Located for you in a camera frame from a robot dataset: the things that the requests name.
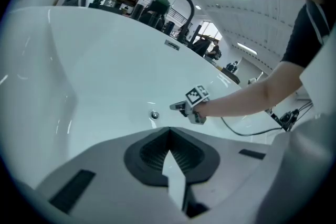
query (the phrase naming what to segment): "bathtub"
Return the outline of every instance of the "bathtub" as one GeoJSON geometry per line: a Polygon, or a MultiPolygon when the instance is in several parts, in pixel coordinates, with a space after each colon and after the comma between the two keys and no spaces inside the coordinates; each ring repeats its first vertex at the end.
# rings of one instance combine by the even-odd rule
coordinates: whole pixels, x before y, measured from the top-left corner
{"type": "MultiPolygon", "coordinates": [[[[195,125],[170,110],[197,84],[210,99],[240,87],[183,44],[121,15],[84,7],[11,11],[0,57],[1,152],[11,175],[33,189],[91,146],[149,129],[263,144],[279,133],[241,137],[220,118],[195,125]],[[150,119],[152,110],[159,119],[150,119]]],[[[279,127],[265,112],[225,120],[247,134],[279,127]]]]}

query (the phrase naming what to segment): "railing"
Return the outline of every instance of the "railing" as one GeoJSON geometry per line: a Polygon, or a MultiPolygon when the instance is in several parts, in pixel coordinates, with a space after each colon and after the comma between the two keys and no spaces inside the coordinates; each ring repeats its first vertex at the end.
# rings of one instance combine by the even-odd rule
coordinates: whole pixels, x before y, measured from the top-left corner
{"type": "MultiPolygon", "coordinates": [[[[152,0],[142,0],[142,5],[147,6],[148,4],[150,4],[152,2],[152,0]]],[[[176,25],[178,26],[182,26],[187,22],[187,18],[185,18],[183,15],[181,15],[179,12],[177,12],[176,10],[174,10],[173,8],[170,8],[168,13],[167,13],[167,17],[166,19],[174,22],[176,25]]]]}

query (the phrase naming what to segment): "white plastic surface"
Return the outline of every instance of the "white plastic surface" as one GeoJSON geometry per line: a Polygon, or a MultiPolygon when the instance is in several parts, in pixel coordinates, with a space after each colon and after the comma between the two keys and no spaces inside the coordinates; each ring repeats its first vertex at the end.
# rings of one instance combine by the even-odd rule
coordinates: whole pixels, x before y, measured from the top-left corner
{"type": "MultiPolygon", "coordinates": [[[[184,45],[130,18],[31,7],[9,13],[1,30],[2,153],[13,176],[32,188],[92,145],[151,128],[184,127],[257,143],[274,138],[237,136],[217,118],[194,125],[170,110],[198,84],[211,99],[240,87],[184,45]],[[167,39],[180,50],[165,45],[167,39]],[[156,121],[152,110],[160,114],[156,121]]],[[[278,127],[265,112],[227,123],[242,133],[278,127]]]]}

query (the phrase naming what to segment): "black faucet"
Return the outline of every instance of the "black faucet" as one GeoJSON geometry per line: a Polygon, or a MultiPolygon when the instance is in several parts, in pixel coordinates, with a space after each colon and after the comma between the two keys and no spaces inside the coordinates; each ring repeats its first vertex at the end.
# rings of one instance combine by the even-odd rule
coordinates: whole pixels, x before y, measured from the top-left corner
{"type": "Polygon", "coordinates": [[[190,12],[190,15],[189,15],[189,18],[188,18],[186,24],[184,25],[182,31],[180,32],[180,34],[179,34],[179,36],[178,36],[178,38],[177,38],[177,41],[178,41],[178,42],[181,42],[181,41],[182,41],[183,36],[184,36],[184,34],[187,32],[187,29],[188,29],[188,27],[189,27],[189,24],[190,24],[191,20],[192,20],[193,17],[194,17],[194,14],[195,14],[195,8],[194,8],[194,4],[193,4],[193,2],[192,2],[191,0],[187,0],[187,1],[188,1],[189,5],[190,5],[191,12],[190,12]]]}

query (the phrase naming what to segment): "ceiling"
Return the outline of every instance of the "ceiling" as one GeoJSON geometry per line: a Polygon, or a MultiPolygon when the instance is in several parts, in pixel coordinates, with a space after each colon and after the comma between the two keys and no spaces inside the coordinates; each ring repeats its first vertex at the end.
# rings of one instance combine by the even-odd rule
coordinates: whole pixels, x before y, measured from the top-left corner
{"type": "Polygon", "coordinates": [[[266,73],[281,60],[294,21],[305,0],[193,0],[209,18],[229,46],[266,73]],[[257,51],[253,56],[239,49],[237,42],[257,51]]]}

